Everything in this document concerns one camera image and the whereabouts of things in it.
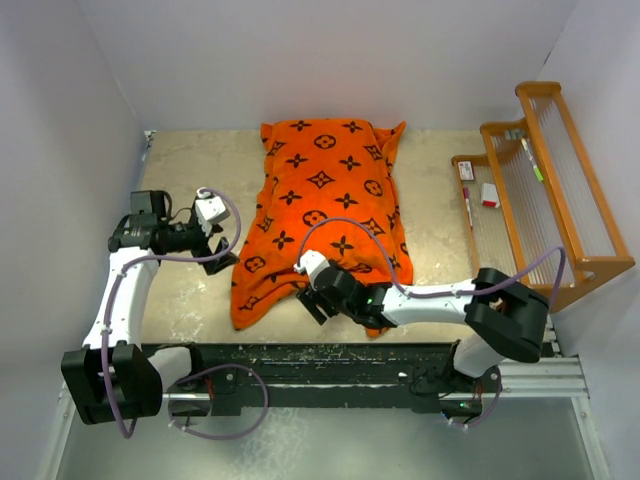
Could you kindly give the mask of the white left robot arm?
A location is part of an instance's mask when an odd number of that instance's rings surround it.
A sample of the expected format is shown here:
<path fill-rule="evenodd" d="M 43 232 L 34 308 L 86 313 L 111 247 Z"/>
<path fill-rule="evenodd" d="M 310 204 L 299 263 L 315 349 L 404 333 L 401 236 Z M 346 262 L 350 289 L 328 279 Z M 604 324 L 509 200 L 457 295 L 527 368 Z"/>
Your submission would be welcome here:
<path fill-rule="evenodd" d="M 237 262 L 239 239 L 221 238 L 227 218 L 241 220 L 232 200 L 201 187 L 180 222 L 164 190 L 130 195 L 130 210 L 108 239 L 109 275 L 96 318 L 79 349 L 64 353 L 61 373 L 82 421 L 115 423 L 132 436 L 138 419 L 158 414 L 164 393 L 202 387 L 206 369 L 193 344 L 169 345 L 152 355 L 141 346 L 141 327 L 152 283 L 167 262 L 195 263 L 214 275 Z"/>

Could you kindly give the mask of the orange patterned pillowcase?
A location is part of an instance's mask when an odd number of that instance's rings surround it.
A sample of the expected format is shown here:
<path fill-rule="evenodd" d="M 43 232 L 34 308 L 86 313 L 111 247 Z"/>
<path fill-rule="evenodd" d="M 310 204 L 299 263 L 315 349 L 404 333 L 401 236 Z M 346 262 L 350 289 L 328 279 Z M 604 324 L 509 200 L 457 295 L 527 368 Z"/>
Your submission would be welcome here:
<path fill-rule="evenodd" d="M 369 285 L 414 280 L 392 171 L 404 124 L 297 119 L 263 124 L 265 182 L 231 280 L 231 323 L 245 330 L 304 289 L 299 251 L 322 253 Z"/>

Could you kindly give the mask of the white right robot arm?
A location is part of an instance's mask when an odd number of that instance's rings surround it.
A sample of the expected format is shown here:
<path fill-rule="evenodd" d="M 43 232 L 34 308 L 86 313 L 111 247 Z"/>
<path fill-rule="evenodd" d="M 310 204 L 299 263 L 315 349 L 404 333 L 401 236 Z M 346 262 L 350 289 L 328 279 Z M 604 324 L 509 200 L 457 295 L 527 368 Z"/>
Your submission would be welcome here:
<path fill-rule="evenodd" d="M 366 285 L 316 251 L 294 270 L 308 278 L 297 297 L 318 323 L 338 314 L 372 330 L 414 323 L 466 325 L 472 334 L 453 344 L 435 380 L 446 390 L 467 391 L 505 360 L 540 360 L 549 301 L 493 268 L 450 286 Z"/>

